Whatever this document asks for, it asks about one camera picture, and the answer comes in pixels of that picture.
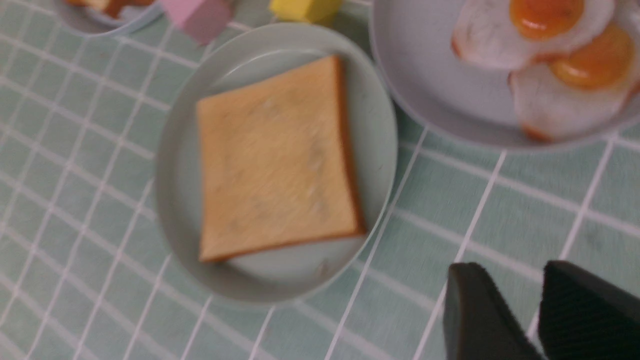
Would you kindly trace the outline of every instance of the plate rim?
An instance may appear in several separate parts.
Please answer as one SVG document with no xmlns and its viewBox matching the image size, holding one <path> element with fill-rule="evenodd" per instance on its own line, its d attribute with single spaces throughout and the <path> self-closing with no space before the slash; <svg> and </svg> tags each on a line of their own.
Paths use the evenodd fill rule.
<svg viewBox="0 0 640 360">
<path fill-rule="evenodd" d="M 329 279 L 325 280 L 324 282 L 322 282 L 321 284 L 317 285 L 315 288 L 312 288 L 310 290 L 307 290 L 297 296 L 291 297 L 289 299 L 285 299 L 285 300 L 277 300 L 277 301 L 253 301 L 253 300 L 237 300 L 237 299 L 231 299 L 228 298 L 222 294 L 219 294 L 217 292 L 215 292 L 213 289 L 211 289 L 208 285 L 203 284 L 197 276 L 193 275 L 191 273 L 191 270 L 189 268 L 187 268 L 183 263 L 180 257 L 175 256 L 175 253 L 173 251 L 173 245 L 172 242 L 168 239 L 167 236 L 167 231 L 166 231 L 166 222 L 167 219 L 165 219 L 167 217 L 167 214 L 164 214 L 164 212 L 160 212 L 158 210 L 159 206 L 156 206 L 156 211 L 157 211 L 157 218 L 158 218 L 158 222 L 160 223 L 160 227 L 163 231 L 163 241 L 164 244 L 166 246 L 168 246 L 168 248 L 170 249 L 170 253 L 175 257 L 175 259 L 177 259 L 178 264 L 183 268 L 183 270 L 185 270 L 190 276 L 192 276 L 192 278 L 194 278 L 194 280 L 200 284 L 201 286 L 203 286 L 204 288 L 208 289 L 209 293 L 212 296 L 213 301 L 215 301 L 215 303 L 223 305 L 223 306 L 229 306 L 231 308 L 236 308 L 236 309 L 264 309 L 267 307 L 271 307 L 271 306 L 288 306 L 291 304 L 294 304 L 295 302 L 301 301 L 301 300 L 305 300 L 305 299 L 309 299 L 310 297 L 312 297 L 313 295 L 319 293 L 320 291 L 326 289 L 327 287 L 329 287 L 331 284 L 333 284 L 336 279 L 338 277 L 340 277 L 349 267 L 351 267 L 353 265 L 353 263 L 358 259 L 359 255 L 362 253 L 362 251 L 366 248 L 366 246 L 369 244 L 369 242 L 371 241 L 371 238 L 373 237 L 374 234 L 378 233 L 378 228 L 381 225 L 381 223 L 384 221 L 384 218 L 386 217 L 388 211 L 388 207 L 390 205 L 390 201 L 391 201 L 391 195 L 394 189 L 394 184 L 397 181 L 396 178 L 396 168 L 397 168 L 397 157 L 399 154 L 399 140 L 398 140 L 398 132 L 397 132 L 397 117 L 396 117 L 396 112 L 394 110 L 393 107 L 393 102 L 391 100 L 391 97 L 389 95 L 389 92 L 387 90 L 387 86 L 384 82 L 384 80 L 380 77 L 379 73 L 378 73 L 378 69 L 375 66 L 373 60 L 371 59 L 371 57 L 369 55 L 367 55 L 367 53 L 364 52 L 364 50 L 358 45 L 356 44 L 354 41 L 352 41 L 351 39 L 349 39 L 347 36 L 343 35 L 342 33 L 339 33 L 338 31 L 335 31 L 333 29 L 328 29 L 328 28 L 324 28 L 322 26 L 318 26 L 318 25 L 313 25 L 313 24 L 299 24 L 299 23 L 292 23 L 292 22 L 283 22 L 283 23 L 276 23 L 276 24 L 268 24 L 265 26 L 261 26 L 259 28 L 255 28 L 253 30 L 247 31 L 245 33 L 242 33 L 236 37 L 234 37 L 233 39 L 229 40 L 228 42 L 225 42 L 223 45 L 219 46 L 217 49 L 215 49 L 210 55 L 208 55 L 208 57 L 206 57 L 206 59 L 202 60 L 201 64 L 198 66 L 198 68 L 195 69 L 194 73 L 189 77 L 189 79 L 183 84 L 178 97 L 176 98 L 176 100 L 174 100 L 173 104 L 171 105 L 171 108 L 169 109 L 169 111 L 167 112 L 166 115 L 166 124 L 164 125 L 163 128 L 163 132 L 160 138 L 160 142 L 158 144 L 158 150 L 156 152 L 156 161 L 155 161 L 155 171 L 154 171 L 154 182 L 156 184 L 155 190 L 154 190 L 154 196 L 156 199 L 156 203 L 159 204 L 160 203 L 160 198 L 163 196 L 161 194 L 161 187 L 158 186 L 158 179 L 161 178 L 160 173 L 162 172 L 162 169 L 164 169 L 164 166 L 168 166 L 168 165 L 162 165 L 162 161 L 160 161 L 160 159 L 165 158 L 166 156 L 163 156 L 162 154 L 164 154 L 166 151 L 168 150 L 163 150 L 165 148 L 167 148 L 167 145 L 164 145 L 167 143 L 168 139 L 171 137 L 170 134 L 167 131 L 167 124 L 169 123 L 169 119 L 172 117 L 175 117 L 175 115 L 172 115 L 172 113 L 175 111 L 175 104 L 178 102 L 180 96 L 183 93 L 184 88 L 187 86 L 187 84 L 189 84 L 193 78 L 197 75 L 198 70 L 200 70 L 200 68 L 202 66 L 204 66 L 205 63 L 207 63 L 211 58 L 217 56 L 219 53 L 225 51 L 225 49 L 229 46 L 229 44 L 231 44 L 232 42 L 238 41 L 240 39 L 246 38 L 246 37 L 253 37 L 255 36 L 256 33 L 261 32 L 261 31 L 265 31 L 265 30 L 269 30 L 272 28 L 291 28 L 291 31 L 295 31 L 296 29 L 311 29 L 312 31 L 322 31 L 325 32 L 333 37 L 338 37 L 341 38 L 342 40 L 345 40 L 349 46 L 353 49 L 353 51 L 355 52 L 355 54 L 363 59 L 364 61 L 362 62 L 366 67 L 369 68 L 369 70 L 371 70 L 372 74 L 375 76 L 375 79 L 378 83 L 378 85 L 380 86 L 380 90 L 382 90 L 382 92 L 385 94 L 384 96 L 384 101 L 386 104 L 386 107 L 389 109 L 389 112 L 391 114 L 391 118 L 388 120 L 389 122 L 391 122 L 392 128 L 394 130 L 394 145 L 392 148 L 393 151 L 393 169 L 391 170 L 391 179 L 390 179 L 390 183 L 388 186 L 388 189 L 386 190 L 386 194 L 385 194 L 385 200 L 382 204 L 382 208 L 380 209 L 380 212 L 378 213 L 378 216 L 376 217 L 376 221 L 374 223 L 374 225 L 371 227 L 371 229 L 369 230 L 369 234 L 367 235 L 365 241 L 362 242 L 360 248 L 358 249 L 358 251 L 356 253 L 354 253 L 354 255 L 351 257 L 351 259 L 349 259 L 348 261 L 345 262 L 345 264 L 340 267 Z"/>
<path fill-rule="evenodd" d="M 65 0 L 50 0 L 53 2 L 54 12 L 56 13 L 56 17 L 60 20 L 62 25 L 65 27 L 67 31 L 74 35 L 78 35 L 85 38 L 99 38 L 99 37 L 115 37 L 126 35 L 137 31 L 141 28 L 144 28 L 146 25 L 150 24 L 157 18 L 159 18 L 162 14 L 164 14 L 164 8 L 160 3 L 160 0 L 155 0 L 151 5 L 148 5 L 144 11 L 142 11 L 135 19 L 118 26 L 117 28 L 113 28 L 109 31 L 104 31 L 102 33 L 86 33 L 84 31 L 78 30 L 75 27 L 71 26 L 61 15 L 60 15 L 60 6 L 63 6 L 60 3 L 65 2 Z"/>
</svg>

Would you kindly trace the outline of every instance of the plate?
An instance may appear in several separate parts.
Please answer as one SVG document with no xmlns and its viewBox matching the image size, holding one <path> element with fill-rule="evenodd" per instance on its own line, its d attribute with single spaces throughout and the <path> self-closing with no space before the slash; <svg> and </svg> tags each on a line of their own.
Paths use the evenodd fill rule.
<svg viewBox="0 0 640 360">
<path fill-rule="evenodd" d="M 569 147 L 640 120 L 636 98 L 618 118 L 588 134 L 539 143 L 520 130 L 508 72 L 462 64 L 451 35 L 465 0 L 375 0 L 370 33 L 381 76 L 394 99 L 417 122 L 476 145 L 538 151 Z"/>
<path fill-rule="evenodd" d="M 126 6 L 119 19 L 113 19 L 89 6 L 72 6 L 66 0 L 52 1 L 56 13 L 67 28 L 85 37 L 114 37 L 132 33 L 164 13 L 160 1 L 149 6 Z"/>
<path fill-rule="evenodd" d="M 299 245 L 226 263 L 198 261 L 202 191 L 196 102 L 338 54 L 345 65 L 349 126 L 368 236 Z M 303 24 L 274 24 L 217 49 L 182 89 L 157 154 L 158 215 L 182 265 L 220 301 L 272 305 L 326 286 L 356 258 L 380 221 L 396 172 L 397 129 L 371 60 L 346 37 Z"/>
</svg>

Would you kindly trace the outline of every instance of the grid pattern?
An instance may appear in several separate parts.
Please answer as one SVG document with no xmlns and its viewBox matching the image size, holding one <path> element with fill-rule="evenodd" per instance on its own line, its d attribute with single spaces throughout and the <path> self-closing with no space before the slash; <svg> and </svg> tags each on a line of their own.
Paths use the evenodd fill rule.
<svg viewBox="0 0 640 360">
<path fill-rule="evenodd" d="M 535 340 L 542 271 L 570 259 L 640 295 L 640 127 L 572 152 L 494 153 L 399 112 L 397 181 L 364 253 L 283 309 L 211 302 L 165 249 L 150 192 L 164 114 L 217 46 L 273 22 L 237 0 L 198 47 L 162 18 L 83 39 L 49 0 L 0 0 L 0 359 L 445 359 L 453 261 L 483 264 Z M 334 28 L 370 52 L 368 0 Z"/>
</svg>

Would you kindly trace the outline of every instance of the bread slice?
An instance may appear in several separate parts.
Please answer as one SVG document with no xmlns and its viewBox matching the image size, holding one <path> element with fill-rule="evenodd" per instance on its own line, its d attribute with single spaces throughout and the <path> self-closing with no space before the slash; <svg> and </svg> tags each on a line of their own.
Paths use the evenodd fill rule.
<svg viewBox="0 0 640 360">
<path fill-rule="evenodd" d="M 198 103 L 201 261 L 366 233 L 329 56 Z"/>
<path fill-rule="evenodd" d="M 74 6 L 91 6 L 93 9 L 117 19 L 122 8 L 129 5 L 132 0 L 67 0 Z"/>
</svg>

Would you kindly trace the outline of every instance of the yellow block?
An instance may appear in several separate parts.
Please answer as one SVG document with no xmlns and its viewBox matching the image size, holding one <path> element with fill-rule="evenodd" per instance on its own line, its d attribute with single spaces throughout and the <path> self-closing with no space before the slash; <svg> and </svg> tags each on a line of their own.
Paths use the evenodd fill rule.
<svg viewBox="0 0 640 360">
<path fill-rule="evenodd" d="M 269 9 L 280 20 L 329 25 L 342 0 L 271 0 Z"/>
</svg>

